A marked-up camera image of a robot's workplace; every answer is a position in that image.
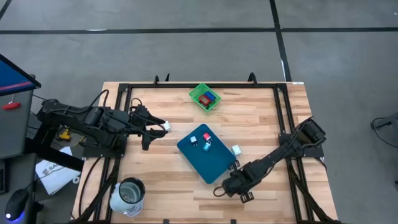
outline yellow object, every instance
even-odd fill
[[[59,135],[59,138],[64,141],[70,141],[72,137],[70,137],[69,128],[64,130],[63,133]]]

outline concrete floor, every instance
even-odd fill
[[[277,0],[282,28],[398,27],[398,2]],[[0,30],[273,27],[267,0],[13,0]],[[293,81],[305,82],[327,133],[330,187],[346,223],[396,223],[398,149],[370,121],[398,111],[398,32],[284,33]],[[274,33],[0,35],[1,54],[42,88],[35,94],[86,105],[105,81],[283,81]],[[34,99],[32,111],[40,108]],[[381,135],[398,145],[389,128]],[[39,223],[69,219],[76,185],[45,201]]]

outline blue tray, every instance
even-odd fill
[[[203,150],[206,143],[203,138],[205,133],[208,133],[213,140],[208,152]],[[192,136],[195,136],[198,141],[196,147],[191,144],[190,138]],[[177,147],[207,184],[213,183],[236,160],[235,155],[205,124],[201,124],[179,141]]]

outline blue screen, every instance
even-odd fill
[[[31,90],[35,84],[14,70],[8,64],[0,61],[0,94],[11,91]]]

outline white mug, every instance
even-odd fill
[[[115,185],[109,204],[115,212],[135,217],[144,207],[144,196],[144,183],[130,177]]]

